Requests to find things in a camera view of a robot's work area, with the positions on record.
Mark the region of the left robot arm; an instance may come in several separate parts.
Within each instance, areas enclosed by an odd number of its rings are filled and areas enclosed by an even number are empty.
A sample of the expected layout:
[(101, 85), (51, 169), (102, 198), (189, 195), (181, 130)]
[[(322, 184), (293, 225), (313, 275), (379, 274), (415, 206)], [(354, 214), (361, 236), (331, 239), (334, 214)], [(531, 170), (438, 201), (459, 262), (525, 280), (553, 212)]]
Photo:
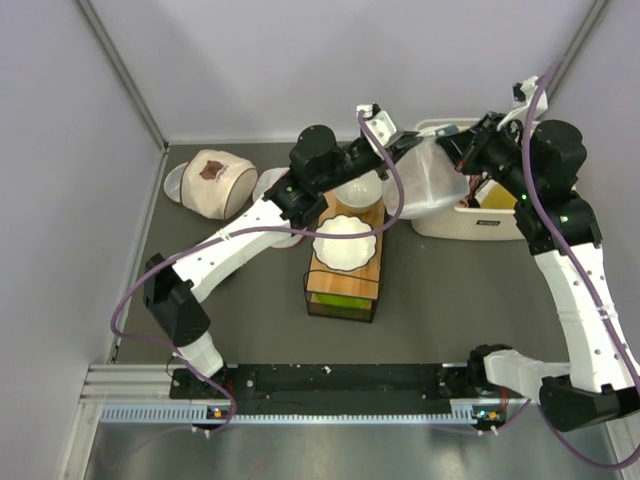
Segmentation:
[(303, 130), (289, 153), (290, 166), (265, 194), (227, 228), (175, 256), (157, 255), (146, 265), (143, 299), (205, 396), (226, 387), (224, 360), (209, 332), (201, 305), (229, 275), (286, 236), (310, 235), (327, 209), (327, 192), (371, 171), (395, 171), (396, 163), (422, 141), (413, 131), (389, 139), (361, 126), (358, 138), (339, 146), (324, 125)]

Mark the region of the white mesh laundry bag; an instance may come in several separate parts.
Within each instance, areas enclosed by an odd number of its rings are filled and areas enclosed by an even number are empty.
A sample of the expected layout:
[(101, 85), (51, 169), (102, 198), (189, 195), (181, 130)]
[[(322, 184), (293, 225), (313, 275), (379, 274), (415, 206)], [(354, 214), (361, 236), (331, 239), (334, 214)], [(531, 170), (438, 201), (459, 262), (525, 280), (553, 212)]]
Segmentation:
[(400, 219), (414, 220), (454, 206), (469, 191), (467, 178), (455, 170), (436, 143), (438, 136), (458, 133), (455, 124), (441, 124), (417, 131), (424, 140), (410, 150), (387, 148), (404, 191)]

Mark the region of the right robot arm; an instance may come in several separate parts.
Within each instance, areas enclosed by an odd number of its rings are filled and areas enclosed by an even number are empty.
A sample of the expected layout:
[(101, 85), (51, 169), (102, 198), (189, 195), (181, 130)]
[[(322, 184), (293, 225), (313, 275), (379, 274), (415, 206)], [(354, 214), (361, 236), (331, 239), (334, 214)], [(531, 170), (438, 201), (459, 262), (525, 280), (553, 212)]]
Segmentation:
[(481, 345), (470, 354), (467, 384), (481, 396), (505, 387), (531, 399), (560, 432), (636, 413), (639, 366), (623, 349), (594, 210), (574, 188), (587, 158), (583, 136), (560, 120), (526, 132), (520, 121), (501, 119), (489, 113), (437, 143), (458, 171), (485, 174), (514, 196), (516, 226), (551, 291), (569, 361)]

